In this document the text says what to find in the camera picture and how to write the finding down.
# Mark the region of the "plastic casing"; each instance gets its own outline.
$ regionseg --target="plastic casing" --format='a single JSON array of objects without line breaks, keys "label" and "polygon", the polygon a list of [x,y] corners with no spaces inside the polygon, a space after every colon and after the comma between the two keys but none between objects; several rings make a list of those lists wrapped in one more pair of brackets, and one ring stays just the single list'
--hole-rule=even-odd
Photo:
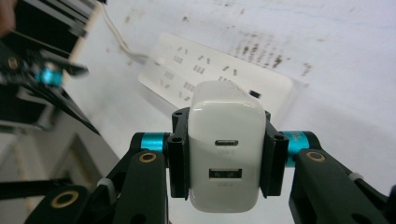
[{"label": "plastic casing", "polygon": [[[203,212],[239,213],[259,194],[265,111],[231,81],[199,84],[189,114],[190,199]],[[216,146],[237,140],[237,146]],[[209,178],[209,169],[242,169],[241,178]]]}]

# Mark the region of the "white power strip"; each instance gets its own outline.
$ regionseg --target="white power strip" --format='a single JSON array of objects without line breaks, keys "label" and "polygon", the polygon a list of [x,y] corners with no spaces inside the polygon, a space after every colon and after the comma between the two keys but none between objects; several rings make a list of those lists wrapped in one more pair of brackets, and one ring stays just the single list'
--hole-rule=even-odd
[{"label": "white power strip", "polygon": [[293,88],[288,77],[170,34],[161,36],[139,76],[178,108],[191,106],[195,86],[208,80],[231,80],[256,97],[274,119]]}]

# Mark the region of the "usb-a port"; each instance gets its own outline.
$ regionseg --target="usb-a port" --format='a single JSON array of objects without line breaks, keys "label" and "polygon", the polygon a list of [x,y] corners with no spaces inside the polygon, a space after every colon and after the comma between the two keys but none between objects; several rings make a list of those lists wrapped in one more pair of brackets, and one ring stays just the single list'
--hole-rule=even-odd
[{"label": "usb-a port", "polygon": [[242,178],[242,169],[209,169],[209,178]]}]

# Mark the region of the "electrical socket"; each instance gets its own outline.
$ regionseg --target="electrical socket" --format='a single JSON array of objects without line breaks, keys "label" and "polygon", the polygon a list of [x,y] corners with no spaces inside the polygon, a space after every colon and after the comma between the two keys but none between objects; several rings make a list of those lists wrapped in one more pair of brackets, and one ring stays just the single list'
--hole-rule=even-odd
[{"label": "electrical socket", "polygon": [[231,80],[256,97],[276,122],[294,83],[289,77],[197,44],[163,34],[139,75],[139,81],[178,108],[191,105],[196,85]]}]

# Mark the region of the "brass screw insert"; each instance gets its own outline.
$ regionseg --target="brass screw insert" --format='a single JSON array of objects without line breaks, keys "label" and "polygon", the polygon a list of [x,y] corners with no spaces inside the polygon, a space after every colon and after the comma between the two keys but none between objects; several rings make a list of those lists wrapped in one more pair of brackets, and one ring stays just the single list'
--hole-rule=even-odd
[{"label": "brass screw insert", "polygon": [[[66,202],[60,201],[60,199],[61,199],[62,197],[64,197],[64,196],[71,196],[71,198],[70,198],[68,201],[66,201]],[[73,202],[75,202],[77,198],[78,198],[78,192],[77,192],[77,191],[75,191],[75,190],[68,190],[68,191],[65,191],[65,192],[59,194],[58,196],[56,196],[56,197],[52,200],[52,202],[50,203],[50,205],[51,205],[53,208],[64,208],[64,207],[69,206],[69,205],[72,204]]]},{"label": "brass screw insert", "polygon": [[155,161],[156,159],[157,159],[157,155],[151,152],[145,153],[139,157],[139,160],[141,162],[152,162]]},{"label": "brass screw insert", "polygon": [[8,66],[9,66],[10,69],[13,69],[13,70],[17,69],[18,68],[17,59],[14,58],[14,57],[8,58]]},{"label": "brass screw insert", "polygon": [[326,157],[317,152],[308,152],[306,156],[313,161],[326,161]]}]

